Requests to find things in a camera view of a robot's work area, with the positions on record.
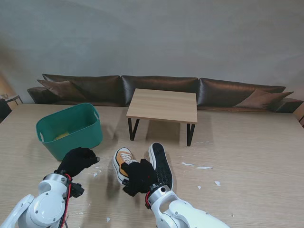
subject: black sneaker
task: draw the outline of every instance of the black sneaker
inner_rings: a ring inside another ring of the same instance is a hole
[[[165,148],[158,142],[154,142],[149,147],[150,163],[156,171],[159,183],[166,184],[170,189],[173,188],[173,176],[169,167]]]

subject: orange sneaker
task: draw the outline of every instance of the orange sneaker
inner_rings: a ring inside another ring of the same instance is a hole
[[[114,157],[113,157],[113,166],[114,170],[117,175],[117,180],[119,183],[123,184],[123,181],[126,179],[129,181],[128,174],[122,169],[123,163],[130,164],[132,162],[136,162],[136,160],[133,159],[133,155],[131,151],[128,148],[121,148],[118,151],[116,151]]]

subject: plastic basket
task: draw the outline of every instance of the plastic basket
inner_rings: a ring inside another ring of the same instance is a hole
[[[71,149],[93,148],[103,139],[99,114],[89,103],[43,117],[36,130],[39,140],[59,161]]]

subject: shoelace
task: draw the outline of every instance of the shoelace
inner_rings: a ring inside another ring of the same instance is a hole
[[[137,160],[131,159],[131,154],[129,154],[129,153],[121,153],[120,156],[123,158],[123,161],[127,164],[137,161]]]

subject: chair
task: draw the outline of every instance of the chair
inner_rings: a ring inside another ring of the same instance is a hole
[[[0,123],[10,114],[11,109],[4,99],[0,99]]]

